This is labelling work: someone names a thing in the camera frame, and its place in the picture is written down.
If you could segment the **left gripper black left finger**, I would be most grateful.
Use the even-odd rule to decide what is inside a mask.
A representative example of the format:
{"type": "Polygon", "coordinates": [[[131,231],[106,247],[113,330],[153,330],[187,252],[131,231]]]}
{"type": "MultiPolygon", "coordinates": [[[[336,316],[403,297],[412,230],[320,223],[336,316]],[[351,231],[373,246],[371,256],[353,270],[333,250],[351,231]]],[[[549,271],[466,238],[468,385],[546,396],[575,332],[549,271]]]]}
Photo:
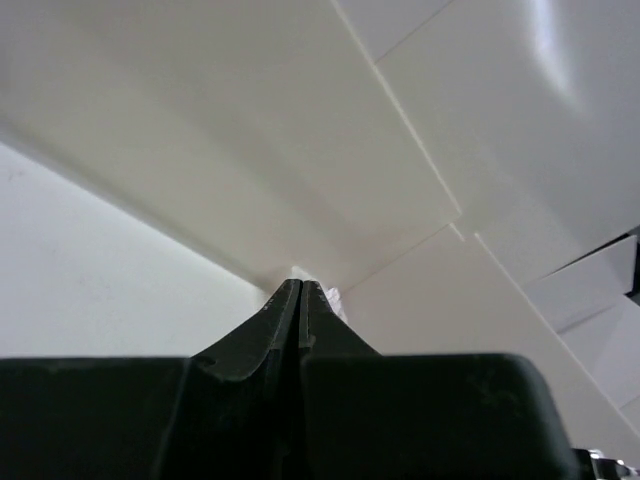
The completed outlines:
{"type": "Polygon", "coordinates": [[[301,290],[301,281],[284,281],[252,317],[189,358],[157,478],[269,477],[301,290]]]}

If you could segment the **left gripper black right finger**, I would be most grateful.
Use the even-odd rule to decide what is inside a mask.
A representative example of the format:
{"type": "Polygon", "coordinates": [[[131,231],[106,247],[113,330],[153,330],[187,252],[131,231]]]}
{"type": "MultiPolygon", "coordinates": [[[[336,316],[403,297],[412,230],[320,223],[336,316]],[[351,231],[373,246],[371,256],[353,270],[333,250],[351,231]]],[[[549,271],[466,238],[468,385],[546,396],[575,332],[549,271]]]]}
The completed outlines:
{"type": "Polygon", "coordinates": [[[302,355],[379,356],[375,349],[334,312],[316,281],[302,283],[298,349],[302,355]]]}

